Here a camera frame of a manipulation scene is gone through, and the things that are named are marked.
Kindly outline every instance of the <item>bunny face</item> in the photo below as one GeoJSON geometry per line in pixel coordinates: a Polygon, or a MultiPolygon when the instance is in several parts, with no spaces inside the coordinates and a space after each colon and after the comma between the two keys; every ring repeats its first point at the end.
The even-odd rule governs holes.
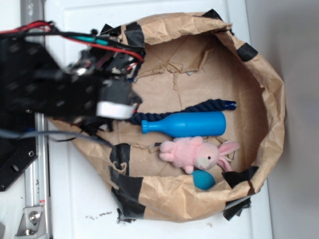
{"type": "Polygon", "coordinates": [[[211,143],[203,143],[198,147],[194,157],[194,166],[201,170],[207,170],[214,166],[219,159],[218,148],[211,143]]]}

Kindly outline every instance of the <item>gray wall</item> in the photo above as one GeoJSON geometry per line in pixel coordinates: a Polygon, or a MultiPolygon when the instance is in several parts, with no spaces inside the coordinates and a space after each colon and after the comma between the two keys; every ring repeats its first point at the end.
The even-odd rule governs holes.
{"type": "Polygon", "coordinates": [[[275,239],[319,235],[319,1],[246,0],[252,45],[284,79],[284,154],[268,178],[275,239]]]}

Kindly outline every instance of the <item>dark blue rope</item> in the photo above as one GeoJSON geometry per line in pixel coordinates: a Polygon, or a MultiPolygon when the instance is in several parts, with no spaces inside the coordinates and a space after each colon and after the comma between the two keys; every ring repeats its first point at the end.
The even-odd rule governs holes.
{"type": "Polygon", "coordinates": [[[223,111],[223,110],[235,110],[237,103],[235,101],[223,101],[221,99],[208,100],[195,106],[187,107],[186,109],[178,112],[167,112],[162,114],[152,113],[136,113],[127,121],[132,124],[141,124],[142,120],[149,122],[159,121],[163,118],[176,113],[191,113],[191,112],[209,112],[209,111],[223,111]]]}

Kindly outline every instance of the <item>bunny ear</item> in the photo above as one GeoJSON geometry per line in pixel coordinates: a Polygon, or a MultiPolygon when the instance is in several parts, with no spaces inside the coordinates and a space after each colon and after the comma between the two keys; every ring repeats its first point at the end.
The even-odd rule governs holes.
{"type": "Polygon", "coordinates": [[[237,142],[227,141],[220,145],[219,147],[219,154],[220,155],[227,155],[231,152],[234,152],[240,148],[240,144],[237,142]]]}
{"type": "Polygon", "coordinates": [[[219,156],[219,160],[217,164],[225,171],[231,172],[233,169],[231,168],[229,162],[224,158],[224,156],[219,156]]]}

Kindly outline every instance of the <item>red wire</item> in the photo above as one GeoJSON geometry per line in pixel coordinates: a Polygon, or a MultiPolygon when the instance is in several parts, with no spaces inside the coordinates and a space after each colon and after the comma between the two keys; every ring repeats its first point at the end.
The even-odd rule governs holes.
{"type": "MultiPolygon", "coordinates": [[[[34,28],[40,28],[44,31],[50,31],[50,29],[45,29],[46,26],[48,26],[50,29],[52,28],[52,26],[45,21],[34,21],[26,26],[22,26],[22,27],[13,29],[13,30],[0,31],[0,34],[17,33],[20,31],[29,31],[29,30],[34,29],[34,28]]],[[[92,47],[101,48],[101,49],[108,50],[108,51],[125,53],[125,54],[131,55],[131,56],[137,58],[140,62],[143,62],[143,57],[141,55],[139,55],[138,53],[135,53],[134,51],[120,49],[120,48],[116,48],[116,47],[112,47],[112,46],[99,45],[99,44],[95,44],[95,43],[91,43],[91,42],[84,42],[84,41],[80,41],[80,40],[69,38],[69,37],[65,37],[65,38],[67,38],[71,41],[78,42],[78,43],[87,44],[87,45],[90,45],[92,47]]]]}
{"type": "Polygon", "coordinates": [[[0,31],[0,34],[7,34],[7,33],[17,33],[17,32],[20,32],[20,31],[29,31],[31,29],[34,29],[34,28],[38,28],[38,27],[50,27],[51,28],[51,25],[45,21],[34,21],[26,26],[22,26],[22,27],[18,27],[16,29],[13,29],[13,30],[9,30],[9,31],[0,31]]]}
{"type": "Polygon", "coordinates": [[[137,58],[140,62],[143,61],[143,57],[141,55],[135,53],[134,51],[120,49],[120,48],[116,48],[116,47],[112,47],[112,46],[99,45],[99,44],[95,44],[95,43],[91,43],[91,42],[84,42],[84,41],[80,41],[80,40],[69,38],[69,37],[66,37],[66,38],[71,40],[71,41],[75,41],[75,42],[82,43],[82,44],[87,44],[89,46],[101,48],[101,49],[104,49],[104,50],[125,53],[125,54],[131,55],[131,56],[137,58]]]}

